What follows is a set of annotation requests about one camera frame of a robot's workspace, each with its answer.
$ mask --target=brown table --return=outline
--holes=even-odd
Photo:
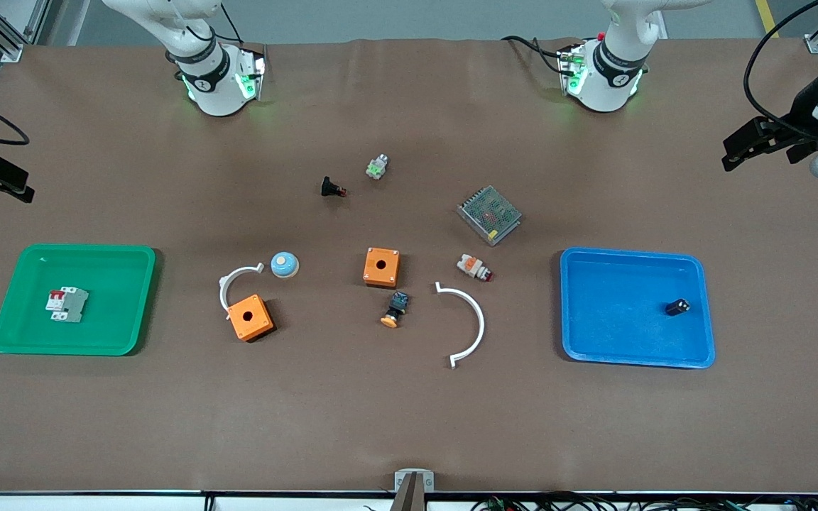
[[[27,48],[0,111],[32,143],[0,154],[37,195],[0,194],[0,305],[32,243],[145,243],[162,270],[136,355],[0,355],[0,489],[372,489],[425,466],[450,490],[818,491],[818,180],[784,155],[719,163],[753,116],[753,45],[659,43],[614,114],[509,43],[273,46],[266,103],[229,119],[185,99],[162,49]],[[816,74],[773,41],[754,87],[782,112]],[[324,175],[350,198],[319,197]],[[454,212],[483,185],[525,214],[496,248]],[[397,330],[378,323],[390,293],[361,284],[368,246],[403,253]],[[715,364],[566,359],[569,246],[702,260]],[[268,299],[279,330],[241,343],[217,279],[279,250],[296,278],[231,291]],[[496,279],[462,275],[461,253]],[[475,319],[436,280],[486,312],[456,370]]]

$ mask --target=blue round cap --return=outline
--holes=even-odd
[[[279,278],[291,278],[298,273],[298,259],[289,252],[277,253],[270,261],[270,271]]]

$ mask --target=blue tray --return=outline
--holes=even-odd
[[[665,305],[678,298],[690,310],[668,316]],[[690,255],[568,248],[561,317],[574,360],[692,369],[715,360],[705,275]]]

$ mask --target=green tray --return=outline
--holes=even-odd
[[[137,344],[156,255],[149,246],[32,245],[0,311],[0,353],[126,355]],[[80,323],[53,321],[51,289],[90,294]]]

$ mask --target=orange box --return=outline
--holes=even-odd
[[[228,312],[238,339],[243,341],[250,341],[273,328],[267,306],[258,295],[251,295],[231,305]]]
[[[400,251],[389,248],[368,248],[364,259],[364,275],[367,285],[396,288],[396,276],[400,271]]]

